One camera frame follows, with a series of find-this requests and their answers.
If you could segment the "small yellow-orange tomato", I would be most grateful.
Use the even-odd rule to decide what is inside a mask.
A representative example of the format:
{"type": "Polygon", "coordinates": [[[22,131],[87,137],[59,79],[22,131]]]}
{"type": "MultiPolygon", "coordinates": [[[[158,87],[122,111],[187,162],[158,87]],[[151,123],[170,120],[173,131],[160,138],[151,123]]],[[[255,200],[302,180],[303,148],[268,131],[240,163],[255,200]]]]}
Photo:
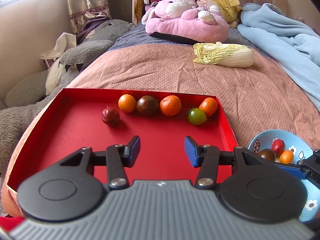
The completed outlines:
{"type": "Polygon", "coordinates": [[[293,163],[294,154],[291,150],[285,150],[279,157],[279,162],[282,164],[293,163]]]}

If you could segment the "green tomato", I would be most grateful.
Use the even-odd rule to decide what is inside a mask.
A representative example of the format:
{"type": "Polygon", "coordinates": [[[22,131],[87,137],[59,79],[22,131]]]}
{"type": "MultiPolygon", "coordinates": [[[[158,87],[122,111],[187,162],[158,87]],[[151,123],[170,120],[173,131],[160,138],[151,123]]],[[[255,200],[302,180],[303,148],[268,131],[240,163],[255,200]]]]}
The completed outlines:
{"type": "Polygon", "coordinates": [[[201,125],[207,121],[207,117],[203,110],[192,108],[188,113],[188,121],[193,125],[201,125]]]}

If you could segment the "dark brown tomato back row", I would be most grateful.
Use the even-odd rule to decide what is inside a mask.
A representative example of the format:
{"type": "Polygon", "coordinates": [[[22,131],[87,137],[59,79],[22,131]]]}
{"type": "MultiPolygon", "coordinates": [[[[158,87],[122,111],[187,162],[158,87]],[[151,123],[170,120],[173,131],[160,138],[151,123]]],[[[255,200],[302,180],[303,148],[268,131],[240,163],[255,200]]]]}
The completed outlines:
{"type": "Polygon", "coordinates": [[[136,109],[139,114],[152,116],[159,110],[158,101],[150,95],[145,95],[137,101],[136,109]]]}

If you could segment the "orange mandarin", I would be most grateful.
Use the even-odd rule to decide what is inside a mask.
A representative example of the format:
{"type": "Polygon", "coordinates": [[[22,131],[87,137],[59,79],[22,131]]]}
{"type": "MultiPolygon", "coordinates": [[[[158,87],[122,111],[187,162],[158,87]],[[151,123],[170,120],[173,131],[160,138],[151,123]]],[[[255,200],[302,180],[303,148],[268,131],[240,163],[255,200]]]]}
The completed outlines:
{"type": "Polygon", "coordinates": [[[162,114],[166,116],[175,116],[180,112],[182,103],[179,97],[169,95],[161,100],[159,106],[162,114]]]}

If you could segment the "red fruit in bowl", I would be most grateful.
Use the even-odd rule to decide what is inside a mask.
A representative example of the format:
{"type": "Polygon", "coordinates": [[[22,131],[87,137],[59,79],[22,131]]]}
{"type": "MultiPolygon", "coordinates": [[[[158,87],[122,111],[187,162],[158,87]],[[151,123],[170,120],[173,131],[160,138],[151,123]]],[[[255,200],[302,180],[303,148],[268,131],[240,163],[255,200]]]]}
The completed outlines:
{"type": "Polygon", "coordinates": [[[276,139],[272,142],[271,150],[276,154],[277,157],[285,151],[285,142],[281,139],[276,139]]]}

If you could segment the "dark red passion fruit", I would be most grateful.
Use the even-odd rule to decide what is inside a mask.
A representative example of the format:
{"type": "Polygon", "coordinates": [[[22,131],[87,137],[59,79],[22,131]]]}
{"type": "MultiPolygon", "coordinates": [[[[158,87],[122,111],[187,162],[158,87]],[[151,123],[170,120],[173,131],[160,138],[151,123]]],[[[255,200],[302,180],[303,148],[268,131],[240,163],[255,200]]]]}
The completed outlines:
{"type": "Polygon", "coordinates": [[[114,107],[107,106],[101,113],[101,119],[108,126],[116,126],[120,122],[120,114],[114,107]]]}

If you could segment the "red shallow cardboard tray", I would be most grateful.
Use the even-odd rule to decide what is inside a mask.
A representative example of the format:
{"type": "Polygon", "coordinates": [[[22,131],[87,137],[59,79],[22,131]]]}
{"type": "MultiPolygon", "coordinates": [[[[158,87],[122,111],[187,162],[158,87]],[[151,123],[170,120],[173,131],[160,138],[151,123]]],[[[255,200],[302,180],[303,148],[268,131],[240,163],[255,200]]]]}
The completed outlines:
{"type": "Polygon", "coordinates": [[[191,136],[199,144],[210,144],[230,151],[237,140],[225,111],[217,112],[200,126],[187,118],[204,96],[180,94],[182,109],[176,116],[161,113],[147,117],[133,112],[121,113],[120,123],[110,127],[101,114],[108,106],[117,107],[122,90],[66,88],[55,97],[32,126],[8,168],[7,185],[16,190],[21,182],[56,163],[81,147],[104,151],[114,144],[127,144],[135,135],[141,149],[134,167],[126,170],[129,181],[195,180],[198,169],[192,167],[184,151],[184,139],[191,136]]]}

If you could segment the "small orange tomato right corner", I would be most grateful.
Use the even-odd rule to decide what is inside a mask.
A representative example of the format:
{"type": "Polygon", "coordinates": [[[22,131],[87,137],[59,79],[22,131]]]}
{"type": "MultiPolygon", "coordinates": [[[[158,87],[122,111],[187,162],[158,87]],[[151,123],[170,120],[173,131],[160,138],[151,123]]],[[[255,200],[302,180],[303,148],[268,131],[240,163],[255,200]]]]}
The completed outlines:
{"type": "Polygon", "coordinates": [[[214,98],[204,99],[199,106],[199,109],[204,111],[207,118],[210,118],[217,111],[217,108],[217,101],[214,98]]]}

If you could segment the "orange cherry tomato back left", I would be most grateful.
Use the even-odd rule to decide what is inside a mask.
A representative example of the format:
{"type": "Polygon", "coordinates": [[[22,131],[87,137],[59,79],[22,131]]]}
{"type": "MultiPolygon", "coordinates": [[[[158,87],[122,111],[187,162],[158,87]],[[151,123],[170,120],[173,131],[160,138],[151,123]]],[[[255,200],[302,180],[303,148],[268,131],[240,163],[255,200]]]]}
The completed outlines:
{"type": "Polygon", "coordinates": [[[125,113],[131,113],[136,109],[136,100],[130,94],[123,94],[118,100],[120,110],[125,113]]]}

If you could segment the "pink dotted quilt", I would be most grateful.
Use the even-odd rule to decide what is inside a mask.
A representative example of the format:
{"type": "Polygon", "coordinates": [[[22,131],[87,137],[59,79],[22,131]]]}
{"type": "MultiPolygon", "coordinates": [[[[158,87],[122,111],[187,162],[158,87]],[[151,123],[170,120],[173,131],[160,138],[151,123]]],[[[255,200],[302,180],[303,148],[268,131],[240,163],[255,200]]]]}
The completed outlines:
{"type": "MultiPolygon", "coordinates": [[[[202,95],[223,108],[237,145],[247,146],[262,131],[281,129],[311,148],[319,147],[319,111],[276,61],[255,52],[253,66],[229,68],[197,64],[194,57],[191,46],[144,44],[116,49],[95,60],[67,88],[122,90],[135,98],[151,95],[158,100],[171,94],[202,95]]],[[[22,135],[8,168],[48,106],[22,135]]],[[[21,215],[17,189],[8,187],[8,179],[7,170],[2,203],[8,214],[17,217],[21,215]]]]}

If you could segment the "napa cabbage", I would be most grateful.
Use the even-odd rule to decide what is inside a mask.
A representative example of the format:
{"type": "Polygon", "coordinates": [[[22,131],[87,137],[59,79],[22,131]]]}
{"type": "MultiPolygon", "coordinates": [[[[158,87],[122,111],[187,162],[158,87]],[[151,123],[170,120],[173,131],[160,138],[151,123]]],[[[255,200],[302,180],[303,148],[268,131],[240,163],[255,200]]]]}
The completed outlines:
{"type": "Polygon", "coordinates": [[[233,68],[248,68],[254,63],[254,53],[246,45],[216,43],[196,43],[193,45],[199,64],[211,64],[233,68]]]}

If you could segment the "grey plush shark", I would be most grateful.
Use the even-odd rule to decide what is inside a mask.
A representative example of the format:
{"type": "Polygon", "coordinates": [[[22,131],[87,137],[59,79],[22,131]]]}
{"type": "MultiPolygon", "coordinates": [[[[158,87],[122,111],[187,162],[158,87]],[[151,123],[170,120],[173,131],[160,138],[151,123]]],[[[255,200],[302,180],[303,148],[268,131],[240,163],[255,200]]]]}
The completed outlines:
{"type": "Polygon", "coordinates": [[[1,174],[21,136],[46,104],[132,27],[124,20],[106,20],[80,44],[65,50],[49,70],[26,77],[8,92],[6,108],[1,110],[1,174]]]}

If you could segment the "yellow plush garment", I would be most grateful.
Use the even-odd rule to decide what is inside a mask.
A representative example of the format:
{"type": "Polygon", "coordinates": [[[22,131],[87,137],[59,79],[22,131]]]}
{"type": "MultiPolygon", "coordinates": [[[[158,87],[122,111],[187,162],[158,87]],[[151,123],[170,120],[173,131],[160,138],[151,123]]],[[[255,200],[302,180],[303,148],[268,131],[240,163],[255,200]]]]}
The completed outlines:
{"type": "Polygon", "coordinates": [[[220,15],[231,28],[239,23],[239,14],[242,11],[239,0],[195,0],[198,7],[220,15]]]}

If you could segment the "pink plush rabbit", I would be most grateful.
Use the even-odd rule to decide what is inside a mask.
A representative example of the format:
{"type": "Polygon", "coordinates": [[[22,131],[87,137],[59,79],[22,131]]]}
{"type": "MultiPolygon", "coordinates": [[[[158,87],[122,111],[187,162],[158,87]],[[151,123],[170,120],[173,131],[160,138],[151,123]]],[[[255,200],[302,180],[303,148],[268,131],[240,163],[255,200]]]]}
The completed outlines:
{"type": "Polygon", "coordinates": [[[144,0],[141,23],[148,35],[180,43],[225,42],[229,24],[220,16],[198,7],[195,0],[144,0]]]}

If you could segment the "patterned curtain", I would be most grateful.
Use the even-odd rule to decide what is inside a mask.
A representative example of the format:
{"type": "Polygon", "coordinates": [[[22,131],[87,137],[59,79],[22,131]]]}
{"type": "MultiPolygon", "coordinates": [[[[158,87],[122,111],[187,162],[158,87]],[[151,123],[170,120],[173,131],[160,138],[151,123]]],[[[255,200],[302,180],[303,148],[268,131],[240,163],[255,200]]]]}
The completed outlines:
{"type": "Polygon", "coordinates": [[[72,31],[83,33],[90,25],[111,19],[108,0],[67,0],[72,31]]]}

